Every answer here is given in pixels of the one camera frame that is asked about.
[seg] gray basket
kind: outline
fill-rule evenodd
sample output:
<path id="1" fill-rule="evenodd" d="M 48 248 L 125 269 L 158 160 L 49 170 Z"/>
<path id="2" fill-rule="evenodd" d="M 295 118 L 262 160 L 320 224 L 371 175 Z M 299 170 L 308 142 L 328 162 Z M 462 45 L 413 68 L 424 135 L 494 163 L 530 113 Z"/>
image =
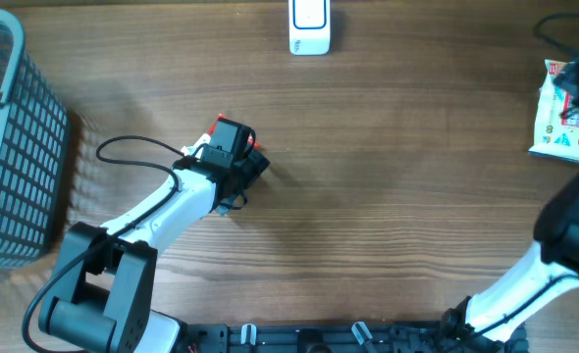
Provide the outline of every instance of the gray basket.
<path id="1" fill-rule="evenodd" d="M 0 268 L 47 251 L 70 128 L 24 50 L 22 25 L 0 10 Z"/>

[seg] teal basket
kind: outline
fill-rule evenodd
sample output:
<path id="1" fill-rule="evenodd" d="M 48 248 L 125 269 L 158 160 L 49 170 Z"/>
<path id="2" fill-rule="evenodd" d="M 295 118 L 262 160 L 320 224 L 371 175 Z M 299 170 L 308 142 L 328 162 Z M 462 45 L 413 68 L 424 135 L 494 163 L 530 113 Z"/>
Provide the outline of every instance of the teal basket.
<path id="1" fill-rule="evenodd" d="M 70 131 L 25 51 L 21 23 L 0 10 L 0 268 L 48 250 Z"/>

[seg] wooden table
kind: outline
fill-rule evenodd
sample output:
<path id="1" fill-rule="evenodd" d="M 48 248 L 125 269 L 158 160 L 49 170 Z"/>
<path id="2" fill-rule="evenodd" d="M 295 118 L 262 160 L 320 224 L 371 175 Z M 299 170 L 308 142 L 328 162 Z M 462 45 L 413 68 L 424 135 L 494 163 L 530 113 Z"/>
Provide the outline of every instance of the wooden table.
<path id="1" fill-rule="evenodd" d="M 152 306 L 265 325 L 434 320 L 515 263 L 579 170 L 527 154 L 543 61 L 569 59 L 530 29 L 571 5 L 336 3 L 322 57 L 290 54 L 284 2 L 14 13 L 75 117 L 66 227 L 115 218 L 165 179 L 97 162 L 106 138 L 181 147 L 220 112 L 256 129 L 272 166 L 244 210 L 197 222 L 165 253 Z M 175 159 L 141 142 L 108 153 Z M 26 351 L 21 319 L 55 259 L 0 271 L 0 352 Z M 579 290 L 528 328 L 532 352 L 579 352 Z"/>

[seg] white packet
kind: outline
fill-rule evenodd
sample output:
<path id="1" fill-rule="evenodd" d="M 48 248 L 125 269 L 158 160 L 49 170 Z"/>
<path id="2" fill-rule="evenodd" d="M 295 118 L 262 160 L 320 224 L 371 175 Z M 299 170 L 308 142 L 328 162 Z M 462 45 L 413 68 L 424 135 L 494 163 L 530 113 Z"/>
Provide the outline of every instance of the white packet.
<path id="1" fill-rule="evenodd" d="M 534 124 L 532 154 L 554 156 L 579 163 L 579 110 L 566 119 L 560 114 L 571 109 L 571 96 L 553 85 L 553 79 L 565 63 L 546 60 L 547 77 L 541 88 L 538 113 Z"/>

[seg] snack bag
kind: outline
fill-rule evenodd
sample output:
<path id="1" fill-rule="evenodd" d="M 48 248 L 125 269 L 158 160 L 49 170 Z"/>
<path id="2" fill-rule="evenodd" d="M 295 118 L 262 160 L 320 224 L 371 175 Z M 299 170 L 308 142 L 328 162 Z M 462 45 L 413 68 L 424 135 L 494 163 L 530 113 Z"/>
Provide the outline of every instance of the snack bag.
<path id="1" fill-rule="evenodd" d="M 572 110 L 571 96 L 553 85 L 565 63 L 546 60 L 547 77 L 541 88 L 534 124 L 532 154 L 554 156 L 579 163 L 579 109 Z M 562 112 L 569 112 L 565 118 Z"/>

